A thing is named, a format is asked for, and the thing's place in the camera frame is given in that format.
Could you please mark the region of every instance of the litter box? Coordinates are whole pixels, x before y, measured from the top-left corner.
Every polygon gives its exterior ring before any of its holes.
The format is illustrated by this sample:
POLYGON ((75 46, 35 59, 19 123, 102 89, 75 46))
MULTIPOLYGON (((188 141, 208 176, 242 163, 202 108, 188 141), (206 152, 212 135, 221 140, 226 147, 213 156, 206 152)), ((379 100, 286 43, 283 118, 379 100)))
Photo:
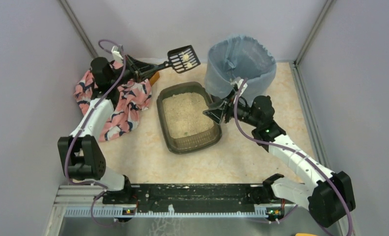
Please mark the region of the litter box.
POLYGON ((198 82, 187 82, 165 88, 160 92, 157 98, 158 117, 160 119, 161 130, 163 131, 164 140, 168 150, 176 154, 184 154, 198 151, 216 144, 222 137, 221 126, 214 123, 213 127, 204 132, 183 137, 172 138, 166 122, 166 115, 164 113, 163 100, 173 95, 178 95, 186 92, 195 92, 203 96, 206 104, 212 103, 212 99, 207 94, 204 87, 198 82))

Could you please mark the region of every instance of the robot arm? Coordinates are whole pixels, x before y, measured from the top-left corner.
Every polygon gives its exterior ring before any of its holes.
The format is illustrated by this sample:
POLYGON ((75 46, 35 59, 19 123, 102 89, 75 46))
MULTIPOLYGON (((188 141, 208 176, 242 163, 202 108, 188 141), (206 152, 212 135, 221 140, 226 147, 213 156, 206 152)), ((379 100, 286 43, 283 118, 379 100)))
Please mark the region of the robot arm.
POLYGON ((99 98, 92 99, 89 109, 77 128, 70 133, 69 137, 61 137, 58 149, 62 165, 67 154, 67 149, 74 136, 81 130, 74 144, 74 153, 70 156, 71 165, 68 166, 69 176, 77 180, 95 181, 105 185, 108 191, 121 191, 124 189, 126 177, 113 171, 106 166, 105 158, 99 149, 96 139, 99 138, 106 120, 113 113, 111 100, 105 99, 98 104, 99 98))
MULTIPOLYGON (((216 123, 225 123, 234 117, 235 90, 228 97, 216 101, 203 113, 216 123)), ((320 225, 329 227, 334 222, 346 215, 345 209, 334 190, 315 168, 308 162, 312 162, 324 173, 339 190, 350 211, 355 209, 355 199, 351 179, 344 173, 334 171, 320 165, 317 161, 304 153, 274 121, 275 113, 269 96, 258 96, 251 107, 248 104, 238 104, 237 117, 239 121, 255 127, 252 135, 255 140, 272 143, 263 148, 269 153, 281 159, 303 183, 297 183, 275 174, 263 182, 264 190, 271 200, 287 199, 307 209, 312 217, 320 225)))

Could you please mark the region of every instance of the white cable tie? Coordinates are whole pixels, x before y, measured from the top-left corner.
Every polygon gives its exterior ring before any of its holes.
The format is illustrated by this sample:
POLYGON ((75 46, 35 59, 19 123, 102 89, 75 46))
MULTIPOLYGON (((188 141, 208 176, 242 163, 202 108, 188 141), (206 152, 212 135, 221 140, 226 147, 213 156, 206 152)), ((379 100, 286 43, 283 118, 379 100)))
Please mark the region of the white cable tie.
POLYGON ((297 163, 297 166, 299 166, 302 162, 304 162, 306 159, 308 159, 310 156, 309 155, 306 155, 305 157, 303 157, 298 163, 297 163))
MULTIPOLYGON (((239 89, 239 87, 241 86, 243 81, 244 81, 244 79, 241 79, 241 77, 236 77, 235 80, 233 82, 231 82, 231 84, 236 84, 238 86, 238 89, 239 89)), ((239 94, 240 97, 242 96, 242 93, 244 93, 244 91, 247 89, 247 87, 248 87, 248 84, 245 83, 244 86, 242 87, 241 93, 239 94)))
POLYGON ((113 56, 113 59, 115 60, 115 62, 117 62, 121 65, 124 64, 124 58, 122 57, 121 52, 119 51, 118 47, 113 46, 111 49, 111 53, 112 53, 112 56, 113 56))
POLYGON ((293 153, 288 157, 288 159, 290 159, 294 154, 298 153, 299 151, 301 151, 301 149, 296 149, 296 151, 293 152, 293 153))

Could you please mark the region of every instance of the black litter scoop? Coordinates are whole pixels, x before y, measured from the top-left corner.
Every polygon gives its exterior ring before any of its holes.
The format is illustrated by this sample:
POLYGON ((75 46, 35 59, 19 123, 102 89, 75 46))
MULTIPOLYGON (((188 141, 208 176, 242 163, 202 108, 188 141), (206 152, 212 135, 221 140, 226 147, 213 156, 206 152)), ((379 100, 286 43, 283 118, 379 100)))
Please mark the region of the black litter scoop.
POLYGON ((199 58, 191 45, 173 49, 167 53, 168 61, 163 64, 154 65, 151 69, 140 73, 144 80, 151 78, 157 71, 172 67, 174 71, 181 74, 200 65, 199 58))
MULTIPOLYGON (((150 64, 143 61, 139 61, 126 55, 126 70, 122 76, 120 83, 126 84, 130 79, 134 79, 140 83, 145 79, 150 79, 153 75, 160 70, 172 67, 177 73, 183 73, 189 71, 196 66, 200 65, 199 58, 191 45, 173 49, 167 53, 168 61, 162 64, 150 64)), ((104 92, 115 83, 116 79, 122 72, 122 67, 114 69, 113 61, 109 62, 106 58, 95 58, 91 63, 91 71, 98 86, 99 92, 104 92)))
POLYGON ((173 67, 177 73, 183 73, 200 65, 195 51, 191 45, 171 50, 167 53, 168 61, 164 64, 166 67, 173 67))

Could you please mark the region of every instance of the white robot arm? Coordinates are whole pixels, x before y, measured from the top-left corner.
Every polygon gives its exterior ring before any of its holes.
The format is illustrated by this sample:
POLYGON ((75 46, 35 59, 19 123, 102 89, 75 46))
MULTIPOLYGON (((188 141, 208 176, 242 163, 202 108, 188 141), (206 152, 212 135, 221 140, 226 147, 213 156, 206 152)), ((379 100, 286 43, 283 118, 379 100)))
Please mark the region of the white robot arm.
POLYGON ((226 98, 210 104, 209 109, 203 113, 220 124, 222 121, 229 122, 236 112, 239 121, 255 127, 252 131, 253 138, 249 138, 281 159, 303 181, 297 183, 280 174, 269 177, 263 182, 269 199, 287 199, 307 209, 316 222, 328 227, 346 215, 335 190, 327 183, 329 179, 340 192, 348 209, 355 209, 349 176, 344 172, 335 173, 329 170, 304 153, 274 121, 275 111, 269 96, 257 96, 251 107, 247 103, 238 103, 235 106, 234 100, 235 90, 226 98))
MULTIPOLYGON (((78 148, 83 150, 83 158, 86 159, 87 157, 93 156, 94 158, 97 158, 99 162, 94 162, 95 171, 93 171, 92 168, 86 168, 86 163, 79 163, 79 165, 76 164, 69 168, 72 169, 72 171, 76 171, 78 174, 81 173, 81 170, 84 171, 85 169, 90 169, 92 173, 99 172, 101 175, 91 175, 90 178, 82 178, 80 176, 75 176, 74 174, 73 176, 70 174, 70 177, 84 181, 97 180, 98 183, 106 186, 108 191, 121 191, 124 189, 126 177, 116 173, 114 170, 106 166, 105 159, 103 158, 99 146, 96 143, 96 140, 99 139, 107 119, 113 114, 113 111, 113 104, 109 99, 100 100, 100 98, 95 98, 90 101, 89 109, 77 128, 70 133, 70 137, 76 136, 77 133, 81 131, 76 142, 78 144, 78 148), (83 142, 83 140, 86 139, 92 139, 94 142, 83 142)), ((73 155, 74 156, 71 157, 72 161, 80 159, 80 157, 76 156, 78 153, 73 155)))

